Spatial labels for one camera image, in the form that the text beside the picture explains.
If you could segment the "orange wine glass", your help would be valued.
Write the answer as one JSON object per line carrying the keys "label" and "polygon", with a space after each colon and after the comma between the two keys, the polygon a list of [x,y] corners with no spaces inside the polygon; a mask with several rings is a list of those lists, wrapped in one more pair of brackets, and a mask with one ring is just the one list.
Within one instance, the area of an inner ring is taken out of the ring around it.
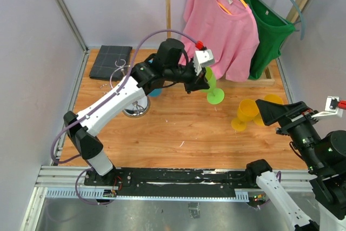
{"label": "orange wine glass", "polygon": [[[282,98],[276,94],[267,94],[263,100],[270,103],[280,104],[280,105],[284,104]],[[259,113],[254,118],[254,123],[257,126],[265,126],[265,123],[263,121],[263,115],[265,118],[269,116],[268,107],[265,107],[264,110],[259,109]]]}
{"label": "orange wine glass", "polygon": [[247,123],[252,121],[258,114],[259,109],[255,100],[242,100],[237,108],[237,116],[231,120],[233,130],[244,131],[247,128]]}

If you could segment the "green wine glass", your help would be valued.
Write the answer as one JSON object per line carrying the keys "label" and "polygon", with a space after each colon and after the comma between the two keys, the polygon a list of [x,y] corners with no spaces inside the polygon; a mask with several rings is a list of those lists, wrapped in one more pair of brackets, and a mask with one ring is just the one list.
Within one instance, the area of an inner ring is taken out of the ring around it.
{"label": "green wine glass", "polygon": [[217,79],[210,67],[206,67],[205,78],[208,81],[209,89],[200,90],[200,92],[207,94],[207,101],[210,104],[217,105],[224,100],[224,91],[216,87]]}

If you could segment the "blue wine glass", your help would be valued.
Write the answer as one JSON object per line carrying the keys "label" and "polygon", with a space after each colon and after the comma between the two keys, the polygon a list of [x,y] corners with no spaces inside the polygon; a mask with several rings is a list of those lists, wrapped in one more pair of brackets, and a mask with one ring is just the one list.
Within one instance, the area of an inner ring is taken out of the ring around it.
{"label": "blue wine glass", "polygon": [[149,97],[158,97],[162,93],[162,89],[154,89],[148,94]]}

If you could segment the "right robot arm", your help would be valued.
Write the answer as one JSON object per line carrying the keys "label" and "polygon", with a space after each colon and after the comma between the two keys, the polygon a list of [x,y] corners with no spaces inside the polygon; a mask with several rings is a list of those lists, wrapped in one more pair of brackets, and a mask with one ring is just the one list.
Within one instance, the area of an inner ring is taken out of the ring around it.
{"label": "right robot arm", "polygon": [[320,221],[313,221],[287,193],[264,159],[250,162],[245,182],[267,195],[289,230],[345,230],[345,130],[334,130],[321,138],[314,128],[319,120],[341,117],[345,101],[328,96],[319,112],[300,101],[277,104],[256,100],[266,126],[279,124],[276,133],[291,138],[291,148],[306,164],[304,173],[318,203]]}

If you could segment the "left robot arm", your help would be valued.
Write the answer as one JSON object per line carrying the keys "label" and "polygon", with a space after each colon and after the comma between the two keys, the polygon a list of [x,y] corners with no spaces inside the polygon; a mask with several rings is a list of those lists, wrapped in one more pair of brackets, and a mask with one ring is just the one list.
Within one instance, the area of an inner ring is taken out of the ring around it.
{"label": "left robot arm", "polygon": [[177,39],[166,39],[156,53],[132,65],[120,83],[94,104],[76,114],[69,111],[64,115],[69,139],[103,185],[115,181],[116,167],[97,135],[114,117],[153,90],[163,88],[166,81],[184,84],[188,94],[209,88],[206,67],[214,63],[214,56],[202,42],[196,45],[193,58],[186,58],[185,65],[180,65],[180,58],[187,56],[184,44]]}

